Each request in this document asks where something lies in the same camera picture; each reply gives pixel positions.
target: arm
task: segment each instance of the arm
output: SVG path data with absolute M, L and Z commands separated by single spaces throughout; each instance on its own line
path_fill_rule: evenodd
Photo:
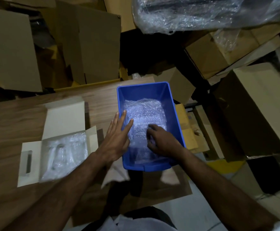
M 127 133 L 133 125 L 133 120 L 121 131 L 125 117 L 126 112 L 123 112 L 120 119 L 117 113 L 97 151 L 91 153 L 72 173 L 57 183 L 3 231 L 62 230 L 99 170 L 119 159 L 127 150 L 130 143 Z
M 147 138 L 152 136 L 156 145 L 148 141 L 148 147 L 156 154 L 178 161 L 228 230 L 273 230 L 279 221 L 274 215 L 182 147 L 171 133 L 157 125 L 150 127 Z

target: bubble wrapped item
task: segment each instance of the bubble wrapped item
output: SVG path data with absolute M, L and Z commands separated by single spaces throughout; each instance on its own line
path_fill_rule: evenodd
M 280 20 L 280 0 L 132 0 L 145 34 L 242 28 Z
M 40 182 L 65 177 L 88 157 L 86 133 L 46 139 L 42 143 L 42 152 Z
M 154 99 L 126 100 L 125 109 L 127 122 L 134 119 L 134 124 L 128 133 L 130 154 L 134 162 L 141 164 L 164 158 L 148 149 L 146 139 L 146 130 L 149 124 L 156 124 L 167 130 L 167 121 L 161 102 Z

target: person's left hand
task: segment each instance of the person's left hand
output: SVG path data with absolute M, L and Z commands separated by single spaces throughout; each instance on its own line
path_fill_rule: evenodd
M 124 130 L 121 130 L 125 117 L 126 110 L 123 111 L 120 119 L 119 113 L 116 113 L 115 118 L 110 123 L 104 141 L 96 150 L 97 155 L 102 157 L 106 165 L 118 160 L 127 151 L 130 144 L 127 134 L 134 120 L 131 119 Z

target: dark pants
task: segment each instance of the dark pants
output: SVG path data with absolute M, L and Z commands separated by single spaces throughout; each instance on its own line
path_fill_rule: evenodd
M 131 212 L 127 212 L 124 214 L 126 217 L 130 217 L 133 219 L 139 218 L 154 218 L 160 221 L 163 221 L 170 225 L 171 227 L 175 228 L 174 224 L 172 223 L 170 217 L 164 213 L 162 210 L 155 208 L 155 207 L 145 207 L 140 208 Z M 106 217 L 103 219 L 99 219 L 98 221 L 94 221 L 91 224 L 88 224 L 82 231 L 96 231 L 99 229 L 103 223 L 105 222 Z

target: finger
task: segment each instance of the finger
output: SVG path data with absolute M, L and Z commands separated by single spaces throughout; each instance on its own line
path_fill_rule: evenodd
M 147 140 L 150 140 L 151 139 L 151 136 L 153 137 L 153 139 L 155 139 L 156 138 L 156 131 L 155 130 L 153 130 L 153 129 L 151 129 L 151 128 L 147 128 L 147 130 L 146 130 L 146 139 Z
M 118 130 L 122 129 L 125 117 L 126 117 L 126 110 L 123 111 L 122 116 L 121 116 L 120 120 L 118 121 Z
M 113 123 L 112 123 L 112 132 L 115 131 L 115 128 L 117 127 L 117 124 L 118 124 L 118 120 L 119 120 L 119 112 L 117 112 L 115 114 L 115 118 L 113 119 Z
M 124 128 L 124 130 L 122 131 L 123 135 L 127 135 L 128 134 L 128 132 L 130 131 L 130 128 L 133 126 L 133 124 L 134 124 L 134 120 L 131 119 L 129 121 L 129 123 L 126 125 L 126 127 Z
M 158 129 L 162 128 L 162 127 L 160 127 L 160 126 L 158 126 L 156 124 L 149 124 L 149 127 L 152 128 L 155 131 L 158 131 Z
M 127 138 L 126 142 L 124 143 L 124 146 L 123 146 L 123 153 L 125 153 L 127 151 L 127 148 L 129 147 L 129 144 L 130 144 L 130 140 L 129 138 Z
M 113 120 L 111 120 L 111 122 L 110 122 L 110 125 L 109 125 L 109 127 L 108 127 L 108 130 L 107 130 L 106 135 L 109 134 L 109 133 L 111 132 L 111 130 L 112 130 L 112 123 L 113 123 Z
M 147 141 L 147 147 L 154 153 L 158 154 L 159 149 L 151 141 Z

